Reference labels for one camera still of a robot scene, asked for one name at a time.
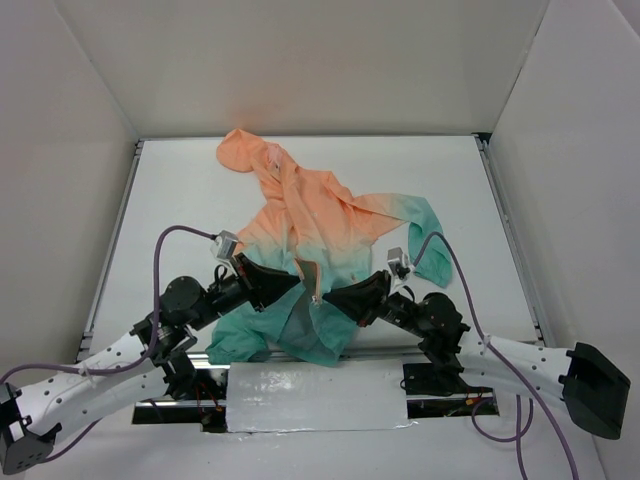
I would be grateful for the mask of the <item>orange and teal gradient jacket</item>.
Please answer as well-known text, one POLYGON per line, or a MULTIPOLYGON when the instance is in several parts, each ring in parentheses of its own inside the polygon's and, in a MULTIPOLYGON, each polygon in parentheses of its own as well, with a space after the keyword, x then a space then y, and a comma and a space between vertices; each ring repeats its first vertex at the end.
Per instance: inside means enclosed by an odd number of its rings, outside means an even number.
POLYGON ((335 365, 358 326, 322 297, 369 278, 373 244, 403 224, 416 274, 441 288, 451 282, 443 229, 426 199, 355 196, 332 172, 305 169, 280 145, 240 129, 216 155, 230 170, 255 174, 265 198, 238 232, 238 252, 301 281, 262 312, 245 304, 218 320, 206 349, 210 363, 263 361, 275 345, 303 361, 335 365))

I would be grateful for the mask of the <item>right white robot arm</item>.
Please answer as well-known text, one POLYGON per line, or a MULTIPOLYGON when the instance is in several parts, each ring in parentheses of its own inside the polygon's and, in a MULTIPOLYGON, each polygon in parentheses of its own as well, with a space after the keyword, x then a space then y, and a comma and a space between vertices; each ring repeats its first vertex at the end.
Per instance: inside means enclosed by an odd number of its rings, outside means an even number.
POLYGON ((549 348, 479 335, 448 296, 429 293, 416 302, 392 292, 384 271, 323 299, 360 327, 384 320, 419 338, 429 364, 409 372, 405 386, 412 393, 432 381, 439 396, 486 388, 540 398, 592 435, 621 436, 631 382, 590 344, 549 348))

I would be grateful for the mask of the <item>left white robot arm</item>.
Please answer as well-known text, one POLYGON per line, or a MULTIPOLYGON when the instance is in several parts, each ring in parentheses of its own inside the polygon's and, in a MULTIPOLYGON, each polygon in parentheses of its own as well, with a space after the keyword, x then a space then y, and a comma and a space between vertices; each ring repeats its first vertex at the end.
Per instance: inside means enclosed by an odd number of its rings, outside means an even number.
POLYGON ((197 342, 195 331, 243 305, 261 312, 300 281, 243 254, 234 256, 231 266, 231 274, 209 287, 189 276, 174 279, 160 295, 157 313, 83 362, 20 388, 3 382, 3 473, 49 461, 57 443, 129 405, 189 396, 196 386, 187 354, 197 342))

